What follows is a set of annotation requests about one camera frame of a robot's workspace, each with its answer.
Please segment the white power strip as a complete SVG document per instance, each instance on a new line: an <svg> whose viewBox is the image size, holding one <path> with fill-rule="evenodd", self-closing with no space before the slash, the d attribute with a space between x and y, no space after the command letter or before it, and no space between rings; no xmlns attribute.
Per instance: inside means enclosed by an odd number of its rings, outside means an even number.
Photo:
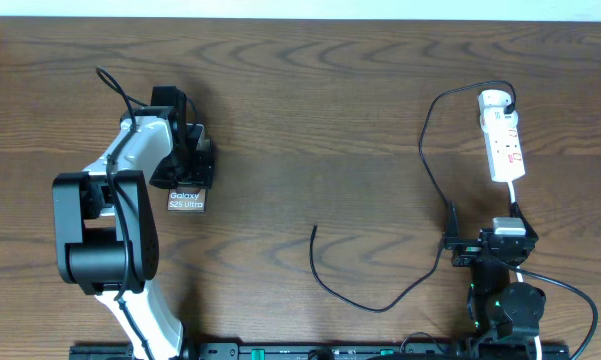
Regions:
<svg viewBox="0 0 601 360"><path fill-rule="evenodd" d="M525 175L517 129L518 114L504 113L504 107L486 107L480 116L491 180L512 182Z"/></svg>

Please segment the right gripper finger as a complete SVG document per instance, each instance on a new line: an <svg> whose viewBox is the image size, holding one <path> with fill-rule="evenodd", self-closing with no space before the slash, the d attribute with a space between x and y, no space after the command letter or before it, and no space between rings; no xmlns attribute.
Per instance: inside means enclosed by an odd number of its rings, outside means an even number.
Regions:
<svg viewBox="0 0 601 360"><path fill-rule="evenodd" d="M456 206L453 202L449 202L447 206L447 219L442 235L445 243L458 243L460 241L458 216Z"/></svg>
<svg viewBox="0 0 601 360"><path fill-rule="evenodd" d="M513 218L518 218L522 221L524 228L527 233L533 233L534 229L529 224L529 222L524 217L522 210L517 202L512 202L509 204L509 215Z"/></svg>

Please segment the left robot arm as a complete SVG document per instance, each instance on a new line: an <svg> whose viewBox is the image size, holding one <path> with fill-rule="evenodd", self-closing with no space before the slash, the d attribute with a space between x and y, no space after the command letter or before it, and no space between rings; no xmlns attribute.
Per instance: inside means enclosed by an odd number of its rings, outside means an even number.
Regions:
<svg viewBox="0 0 601 360"><path fill-rule="evenodd" d="M107 150L52 184L58 271L119 322L127 345L74 345L72 359L195 359L198 352L155 278L158 232L148 189L202 193L214 177L213 145L175 86L129 103Z"/></svg>

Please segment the Galaxy smartphone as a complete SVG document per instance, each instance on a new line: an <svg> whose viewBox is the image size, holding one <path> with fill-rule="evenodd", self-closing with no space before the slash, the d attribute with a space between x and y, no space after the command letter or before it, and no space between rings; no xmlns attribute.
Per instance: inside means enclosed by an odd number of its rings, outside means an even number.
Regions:
<svg viewBox="0 0 601 360"><path fill-rule="evenodd" d="M198 142L191 161L191 167L177 178L177 186L168 193L168 211L204 213L206 210L215 171L213 144L209 138Z"/></svg>

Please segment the white charger adapter plug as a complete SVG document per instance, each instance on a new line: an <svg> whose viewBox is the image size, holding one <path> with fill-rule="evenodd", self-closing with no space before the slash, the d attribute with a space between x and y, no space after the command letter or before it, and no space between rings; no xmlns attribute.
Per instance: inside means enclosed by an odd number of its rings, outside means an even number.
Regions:
<svg viewBox="0 0 601 360"><path fill-rule="evenodd" d="M515 98L502 90L488 89L484 90L478 96L480 112L487 107L501 107L505 114L511 114L515 111Z"/></svg>

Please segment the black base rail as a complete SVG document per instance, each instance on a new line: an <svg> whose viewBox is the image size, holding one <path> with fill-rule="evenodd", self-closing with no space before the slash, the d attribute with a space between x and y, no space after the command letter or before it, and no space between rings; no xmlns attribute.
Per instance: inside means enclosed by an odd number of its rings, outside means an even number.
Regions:
<svg viewBox="0 0 601 360"><path fill-rule="evenodd" d="M491 347L485 349L485 357L470 357L461 350L450 349L448 344L436 346L433 342L412 342L399 346L381 345L238 345L235 343L202 343L190 354L185 350L180 357L166 359L200 360L306 360L306 359L537 359L535 347L524 348ZM570 359L565 345L542 345L541 359ZM69 349L70 360L95 359L139 359L133 356L131 345L76 345Z"/></svg>

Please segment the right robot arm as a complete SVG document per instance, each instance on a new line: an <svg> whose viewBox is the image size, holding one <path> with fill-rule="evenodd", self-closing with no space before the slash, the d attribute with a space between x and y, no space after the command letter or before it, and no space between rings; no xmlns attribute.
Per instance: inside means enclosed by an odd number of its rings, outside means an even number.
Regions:
<svg viewBox="0 0 601 360"><path fill-rule="evenodd" d="M458 351L478 359L534 359L534 338L544 314L545 293L510 272L534 250L538 235L519 206L509 206L507 217L496 217L475 239L463 239L454 204L447 206L443 246L452 252L454 267L471 270L468 312L476 333L461 341Z"/></svg>

